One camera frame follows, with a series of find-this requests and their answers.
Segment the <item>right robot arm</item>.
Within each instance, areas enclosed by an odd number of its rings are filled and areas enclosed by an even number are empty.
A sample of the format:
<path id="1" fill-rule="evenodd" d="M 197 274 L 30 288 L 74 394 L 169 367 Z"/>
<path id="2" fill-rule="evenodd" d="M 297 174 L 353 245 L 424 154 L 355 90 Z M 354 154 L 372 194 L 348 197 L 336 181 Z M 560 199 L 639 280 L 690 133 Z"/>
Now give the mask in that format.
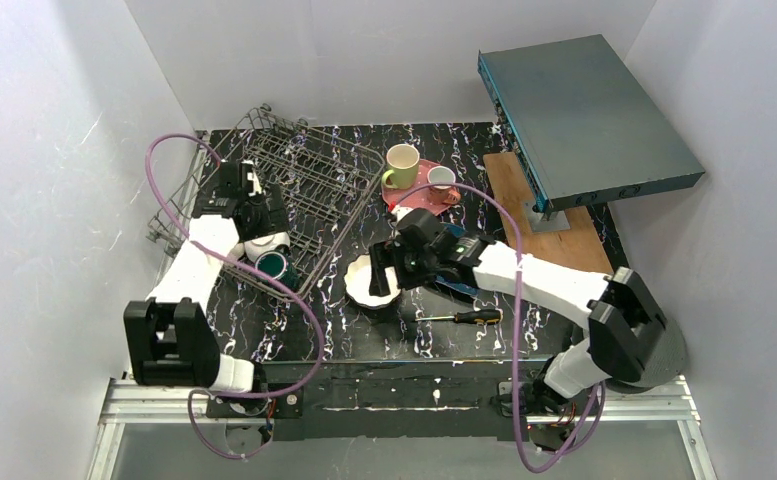
<path id="1" fill-rule="evenodd" d="M 584 331 L 578 344 L 548 360 L 518 391 L 527 411 L 555 411 L 607 379 L 643 380 L 667 320 L 642 278 L 621 267 L 614 274 L 587 272 L 523 254 L 487 235 L 451 232 L 431 212 L 403 216 L 394 235 L 372 244 L 369 292 L 413 289 L 442 277 L 556 312 Z"/>

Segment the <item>white bowl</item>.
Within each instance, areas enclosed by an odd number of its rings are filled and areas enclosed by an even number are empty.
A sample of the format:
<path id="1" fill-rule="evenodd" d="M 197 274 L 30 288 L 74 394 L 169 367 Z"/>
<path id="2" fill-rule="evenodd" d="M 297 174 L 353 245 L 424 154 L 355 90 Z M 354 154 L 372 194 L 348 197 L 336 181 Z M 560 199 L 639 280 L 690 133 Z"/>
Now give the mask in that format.
<path id="1" fill-rule="evenodd" d="M 288 232 L 277 232 L 247 240 L 242 243 L 242 246 L 244 256 L 250 262 L 255 263 L 261 255 L 267 252 L 280 252 L 287 255 L 291 240 Z"/>

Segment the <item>dark green cup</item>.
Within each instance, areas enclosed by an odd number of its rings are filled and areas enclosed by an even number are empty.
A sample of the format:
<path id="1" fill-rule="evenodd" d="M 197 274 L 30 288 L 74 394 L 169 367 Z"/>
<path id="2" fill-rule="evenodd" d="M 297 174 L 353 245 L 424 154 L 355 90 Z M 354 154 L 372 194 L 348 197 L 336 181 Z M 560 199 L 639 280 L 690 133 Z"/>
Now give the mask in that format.
<path id="1" fill-rule="evenodd" d="M 254 263 L 255 268 L 274 280 L 285 285 L 292 291 L 300 286 L 300 276 L 289 257 L 281 251 L 262 253 Z"/>

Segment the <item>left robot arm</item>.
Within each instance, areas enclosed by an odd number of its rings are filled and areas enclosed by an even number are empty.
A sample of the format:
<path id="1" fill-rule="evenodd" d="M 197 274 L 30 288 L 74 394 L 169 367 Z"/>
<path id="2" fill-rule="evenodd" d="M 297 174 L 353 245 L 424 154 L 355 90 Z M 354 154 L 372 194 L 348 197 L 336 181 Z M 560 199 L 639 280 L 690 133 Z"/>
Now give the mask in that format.
<path id="1" fill-rule="evenodd" d="M 291 240 L 281 190 L 264 188 L 252 160 L 224 162 L 218 184 L 198 201 L 183 242 L 159 283 L 124 311 L 130 364 L 145 386 L 186 386 L 246 393 L 256 366 L 220 352 L 206 318 L 224 263 L 250 264 L 273 252 L 288 254 Z"/>

